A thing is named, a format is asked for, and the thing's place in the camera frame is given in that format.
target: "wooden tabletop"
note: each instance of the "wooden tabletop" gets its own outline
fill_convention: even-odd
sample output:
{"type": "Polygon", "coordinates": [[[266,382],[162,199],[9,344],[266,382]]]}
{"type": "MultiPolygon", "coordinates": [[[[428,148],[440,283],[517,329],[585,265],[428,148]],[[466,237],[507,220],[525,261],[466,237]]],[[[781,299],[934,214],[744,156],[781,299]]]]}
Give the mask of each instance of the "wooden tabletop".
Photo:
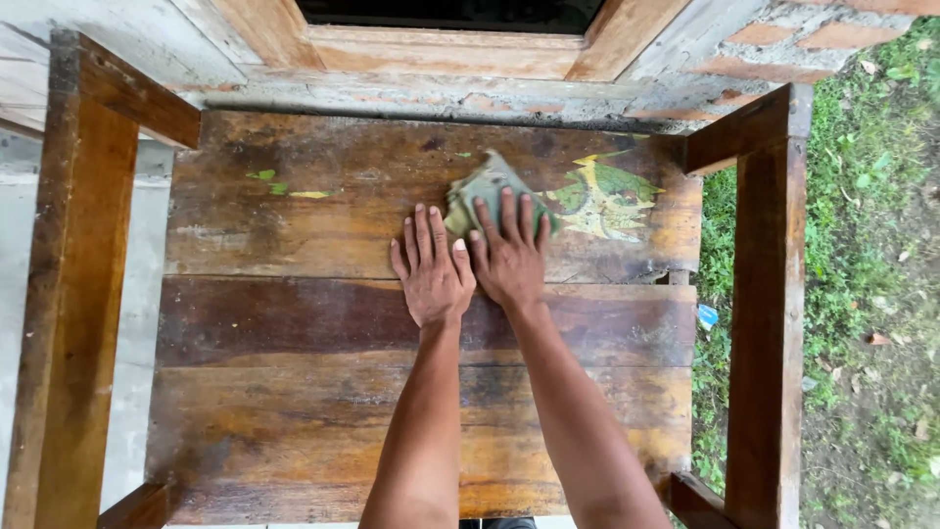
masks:
{"type": "MultiPolygon", "coordinates": [[[[654,483],[689,464],[700,180],[674,136],[211,111],[174,166],[148,473],[172,523],[356,521],[417,347],[388,240],[500,151],[564,220],[546,299],[654,483]]],[[[509,323],[461,336],[463,517],[566,514],[509,323]]]]}

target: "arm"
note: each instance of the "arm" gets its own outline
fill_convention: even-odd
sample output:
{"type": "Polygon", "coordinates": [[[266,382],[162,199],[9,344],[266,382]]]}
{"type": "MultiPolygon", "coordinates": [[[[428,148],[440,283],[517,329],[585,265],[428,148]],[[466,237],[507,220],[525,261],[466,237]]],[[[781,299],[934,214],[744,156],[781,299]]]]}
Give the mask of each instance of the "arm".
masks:
{"type": "Polygon", "coordinates": [[[399,243],[392,240],[392,266],[401,278],[408,311],[421,328],[420,345],[385,436],[359,523],[363,528],[457,526],[458,339],[461,316],[477,281],[463,240],[454,244],[452,263],[440,211],[432,207],[430,213],[433,249],[424,207],[417,205],[414,222],[405,219],[410,268],[404,265],[399,243]]]}
{"type": "Polygon", "coordinates": [[[480,284],[502,305],[522,349],[542,435],[578,527],[669,528],[639,459],[600,390],[565,346],[544,288],[550,226],[540,219],[533,237],[532,200],[523,195],[517,223],[511,191],[503,190],[503,233],[486,205],[475,202],[489,248],[471,232],[480,284]]]}

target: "grass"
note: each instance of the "grass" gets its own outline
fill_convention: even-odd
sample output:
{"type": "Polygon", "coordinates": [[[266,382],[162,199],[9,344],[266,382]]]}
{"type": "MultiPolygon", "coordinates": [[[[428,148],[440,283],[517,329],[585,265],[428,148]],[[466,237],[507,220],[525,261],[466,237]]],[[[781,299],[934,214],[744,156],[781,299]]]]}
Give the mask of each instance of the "grass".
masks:
{"type": "MultiPolygon", "coordinates": [[[[816,385],[804,392],[801,491],[809,527],[918,526],[940,514],[931,469],[940,465],[932,359],[940,345],[940,214],[923,192],[938,180],[931,173],[938,111],[937,17],[918,19],[815,86],[804,374],[816,385]],[[867,72],[871,65],[878,71],[867,72]],[[874,331],[893,344],[865,344],[874,331]]],[[[705,179],[697,274],[700,302],[720,319],[697,339],[693,465],[718,492],[727,457],[735,191],[733,168],[705,179]]]]}

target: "blue plastic wrapper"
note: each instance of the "blue plastic wrapper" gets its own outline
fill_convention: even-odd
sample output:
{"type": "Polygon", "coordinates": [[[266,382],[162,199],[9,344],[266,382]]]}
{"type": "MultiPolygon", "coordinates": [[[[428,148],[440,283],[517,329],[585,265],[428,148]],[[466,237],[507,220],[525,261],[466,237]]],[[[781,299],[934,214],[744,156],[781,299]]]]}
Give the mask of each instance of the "blue plastic wrapper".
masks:
{"type": "Polygon", "coordinates": [[[712,330],[712,325],[718,323],[718,311],[708,305],[698,305],[698,322],[705,330],[712,330]]]}

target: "hand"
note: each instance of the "hand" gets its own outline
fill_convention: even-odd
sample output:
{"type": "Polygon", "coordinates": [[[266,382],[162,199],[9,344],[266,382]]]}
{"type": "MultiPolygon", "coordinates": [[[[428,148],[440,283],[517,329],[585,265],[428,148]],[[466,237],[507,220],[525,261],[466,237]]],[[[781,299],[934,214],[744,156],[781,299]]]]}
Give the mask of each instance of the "hand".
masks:
{"type": "Polygon", "coordinates": [[[392,239],[392,268],[404,285],[408,312],[421,328],[431,324],[460,324],[477,288],[463,239],[454,243],[451,262],[441,211],[431,206],[430,213],[433,248],[424,205],[415,206],[414,222],[410,217],[405,218],[405,252],[410,270],[401,259],[399,242],[392,239]]]}
{"type": "Polygon", "coordinates": [[[477,277],[483,289],[507,313],[524,311],[541,302],[545,288],[545,249],[551,227],[548,215],[539,219],[539,236],[532,234],[532,198],[520,197],[522,213],[516,220],[512,189],[503,188],[503,234],[493,224],[490,211],[480,198],[474,199],[477,218],[486,232],[486,242],[476,230],[470,232],[477,277]]]}

